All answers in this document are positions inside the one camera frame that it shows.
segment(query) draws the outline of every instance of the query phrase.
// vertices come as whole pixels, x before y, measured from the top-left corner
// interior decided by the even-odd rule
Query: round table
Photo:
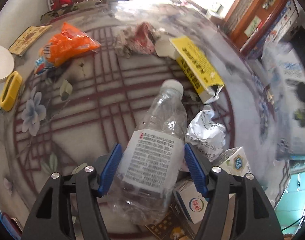
[[[65,21],[99,41],[102,47],[97,53],[66,62],[56,71],[34,75],[39,48],[60,32]],[[76,167],[91,164],[110,152],[116,142],[125,149],[164,80],[173,78],[183,84],[188,122],[203,108],[201,102],[193,100],[194,90],[175,61],[155,55],[132,55],[129,59],[116,56],[116,34],[125,26],[142,21],[171,36],[187,35],[205,52],[225,83],[219,100],[212,104],[216,113],[213,120],[226,127],[224,149],[243,146],[252,172],[272,206],[278,203],[289,181],[289,165],[288,161],[275,160],[280,141],[276,138],[277,121],[259,77],[229,39],[197,11],[172,5],[141,8],[125,3],[58,17],[51,23],[53,27],[16,62],[15,70],[23,76],[25,87],[14,109],[0,114],[0,137],[5,145],[0,144],[0,158],[7,164],[0,165],[0,177],[7,178],[14,187],[13,196],[9,197],[0,185],[0,207],[18,217],[22,225],[52,172],[71,174]],[[66,101],[60,97],[64,80],[73,87]],[[22,113],[29,107],[28,99],[34,101],[35,107],[43,105],[46,109],[46,113],[38,112],[42,120],[36,136],[29,130],[22,132]],[[72,215],[76,216],[73,198]],[[112,214],[105,197],[99,202],[112,237],[150,236]]]

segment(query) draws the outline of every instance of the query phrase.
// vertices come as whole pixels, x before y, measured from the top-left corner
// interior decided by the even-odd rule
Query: bottle label
[[[162,193],[174,186],[184,158],[184,142],[159,131],[135,131],[123,154],[118,173],[134,186]]]

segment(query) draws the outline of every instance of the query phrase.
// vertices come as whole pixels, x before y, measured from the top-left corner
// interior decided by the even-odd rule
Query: blue gripper pad
[[[185,160],[197,191],[205,197],[208,193],[206,174],[188,143],[185,143]]]
[[[118,143],[111,152],[106,162],[106,165],[100,174],[100,186],[98,188],[98,192],[101,196],[107,194],[111,186],[113,177],[117,171],[122,154],[123,152],[121,150],[121,145]]]

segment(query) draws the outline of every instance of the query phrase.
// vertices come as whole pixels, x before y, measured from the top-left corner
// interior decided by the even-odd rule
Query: cardboard piece
[[[190,179],[178,182],[173,193],[185,218],[194,224],[199,223],[203,219],[208,202],[196,190],[194,182]]]
[[[201,101],[209,104],[219,98],[224,82],[205,54],[187,36],[171,38],[177,55],[173,57],[194,86]]]
[[[169,37],[161,37],[155,43],[155,51],[159,57],[170,57],[171,59],[176,60],[176,55],[179,55],[171,45]]]
[[[243,147],[228,149],[212,162],[213,166],[221,167],[231,175],[243,177],[246,173],[251,173],[246,154]]]

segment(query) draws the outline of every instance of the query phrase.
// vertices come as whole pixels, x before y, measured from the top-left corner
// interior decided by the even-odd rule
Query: metal screw
[[[59,176],[60,176],[60,174],[58,172],[51,174],[52,179],[57,179],[57,178],[59,178]]]
[[[92,172],[94,170],[94,167],[93,166],[87,166],[85,168],[85,172]]]
[[[254,175],[252,175],[251,173],[247,173],[246,178],[252,180],[254,179]]]
[[[215,172],[215,173],[220,173],[220,172],[221,172],[221,168],[218,167],[218,166],[212,167],[211,170],[212,170],[213,172]]]

